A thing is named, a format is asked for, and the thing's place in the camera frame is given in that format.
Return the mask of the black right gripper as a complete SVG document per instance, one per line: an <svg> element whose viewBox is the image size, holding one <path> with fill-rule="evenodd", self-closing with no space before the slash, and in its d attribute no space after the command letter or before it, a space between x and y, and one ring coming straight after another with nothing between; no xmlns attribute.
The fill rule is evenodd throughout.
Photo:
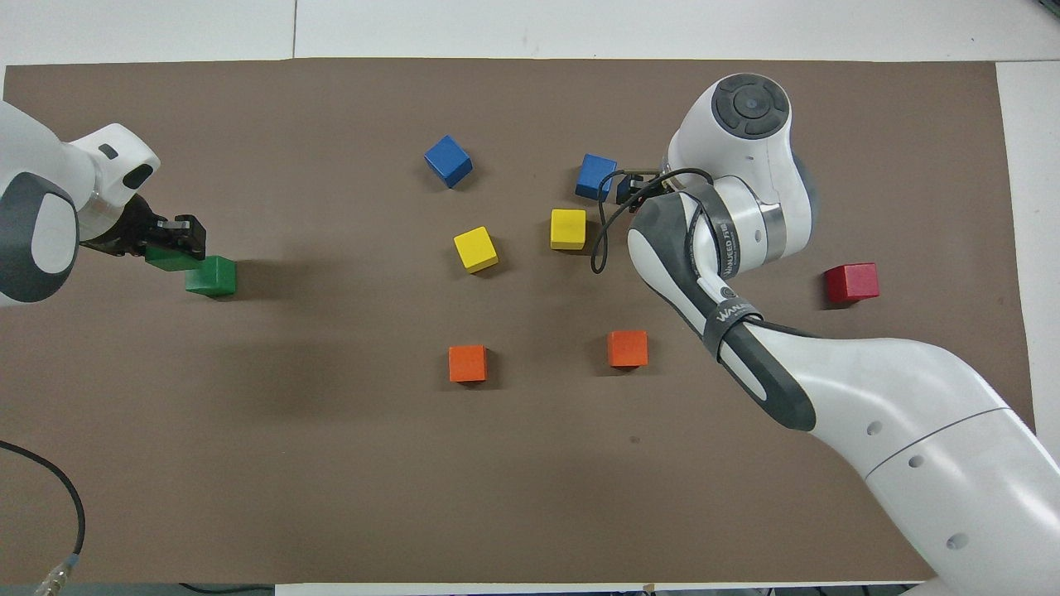
<svg viewBox="0 0 1060 596"><path fill-rule="evenodd" d="M671 191L669 174L658 175L658 170L624 170L622 180L616 189L616 204L625 204L646 186L646 199L660 196Z"/></svg>

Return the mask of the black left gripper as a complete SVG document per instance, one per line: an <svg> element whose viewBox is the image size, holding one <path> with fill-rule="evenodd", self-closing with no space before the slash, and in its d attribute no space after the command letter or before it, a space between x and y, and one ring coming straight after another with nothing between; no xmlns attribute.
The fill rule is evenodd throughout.
<svg viewBox="0 0 1060 596"><path fill-rule="evenodd" d="M200 220L190 214L160 220L143 196L132 194L113 226L105 233L83 240L82 246L114 257L145 257L152 248L204 260L207 230Z"/></svg>

